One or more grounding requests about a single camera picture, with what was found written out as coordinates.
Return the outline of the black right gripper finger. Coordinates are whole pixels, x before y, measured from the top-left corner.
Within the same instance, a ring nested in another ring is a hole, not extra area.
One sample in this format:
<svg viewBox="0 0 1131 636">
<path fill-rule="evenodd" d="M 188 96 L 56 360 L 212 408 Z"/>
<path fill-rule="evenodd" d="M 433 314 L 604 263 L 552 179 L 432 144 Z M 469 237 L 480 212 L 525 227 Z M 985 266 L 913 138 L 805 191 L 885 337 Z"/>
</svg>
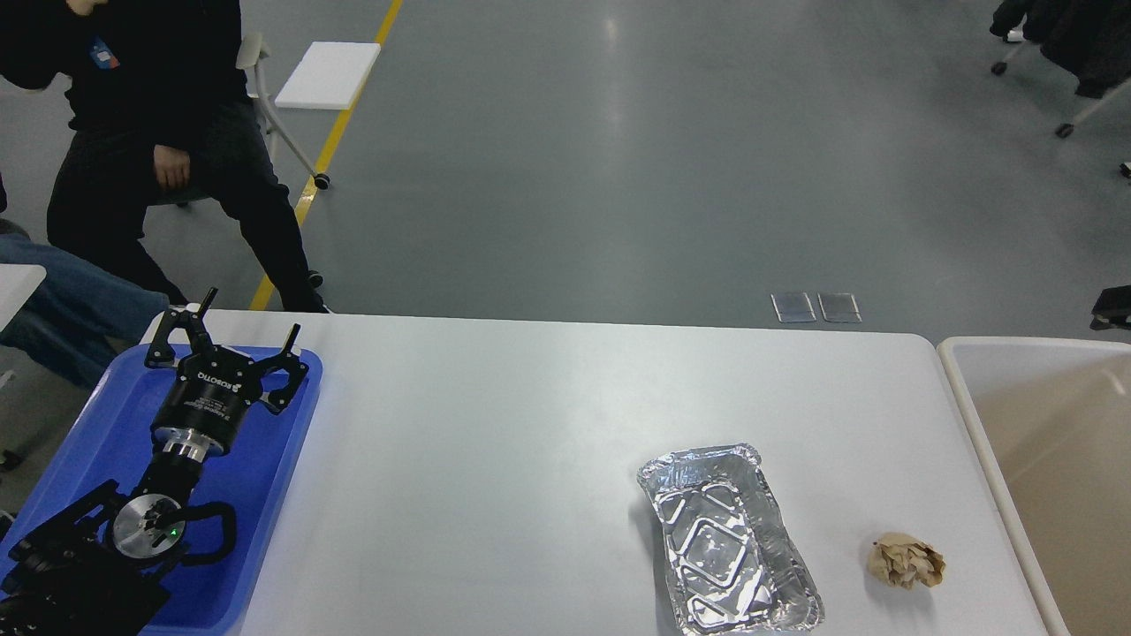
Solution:
<svg viewBox="0 0 1131 636">
<path fill-rule="evenodd" d="M 1093 330 L 1130 329 L 1131 286 L 1102 290 L 1091 309 Z"/>
</svg>

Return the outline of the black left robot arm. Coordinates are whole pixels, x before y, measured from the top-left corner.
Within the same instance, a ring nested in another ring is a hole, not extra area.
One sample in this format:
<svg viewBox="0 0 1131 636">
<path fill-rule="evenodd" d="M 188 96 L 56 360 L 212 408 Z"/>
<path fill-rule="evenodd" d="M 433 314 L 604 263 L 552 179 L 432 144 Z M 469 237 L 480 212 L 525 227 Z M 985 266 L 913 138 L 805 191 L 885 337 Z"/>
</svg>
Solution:
<svg viewBox="0 0 1131 636">
<path fill-rule="evenodd" d="M 5 635 L 223 635 L 247 610 L 322 362 L 210 337 L 200 306 L 116 356 L 3 540 Z"/>
</svg>

